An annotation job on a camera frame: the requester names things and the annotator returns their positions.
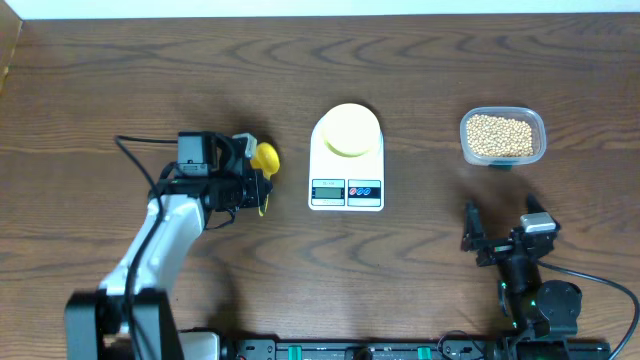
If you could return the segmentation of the yellow measuring scoop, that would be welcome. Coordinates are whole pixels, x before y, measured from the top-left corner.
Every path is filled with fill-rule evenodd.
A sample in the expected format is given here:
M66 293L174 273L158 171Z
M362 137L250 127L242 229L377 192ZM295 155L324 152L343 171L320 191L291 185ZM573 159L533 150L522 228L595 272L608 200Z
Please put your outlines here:
M269 195L273 190L271 177L280 169L280 159L276 149L267 142L257 143L255 139L249 142L249 162L257 178L258 210L264 216Z

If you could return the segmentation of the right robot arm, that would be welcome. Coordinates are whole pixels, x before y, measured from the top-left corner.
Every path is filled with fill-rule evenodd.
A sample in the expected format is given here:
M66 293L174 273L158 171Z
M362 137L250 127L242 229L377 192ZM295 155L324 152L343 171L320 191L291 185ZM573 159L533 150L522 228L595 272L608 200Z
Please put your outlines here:
M533 195L527 196L526 206L527 213L520 217L518 226L503 238L491 239L479 209L468 202L462 249L476 254L477 266L498 268L502 306L521 337L538 340L574 336L581 312L581 290L566 281L544 282L539 271L539 260L554 250L561 225Z

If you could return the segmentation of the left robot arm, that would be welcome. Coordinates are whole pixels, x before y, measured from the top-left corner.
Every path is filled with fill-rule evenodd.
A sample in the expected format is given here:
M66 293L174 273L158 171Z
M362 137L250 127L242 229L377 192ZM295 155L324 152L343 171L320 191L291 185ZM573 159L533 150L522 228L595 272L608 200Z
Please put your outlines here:
M186 255L214 213L233 224L242 208L264 213L280 169L275 148L249 133L183 131L177 158L150 185L143 225L117 266L93 292L68 300L64 321L70 359L228 359L234 349L212 330L180 331L170 293ZM131 349L106 345L128 335Z

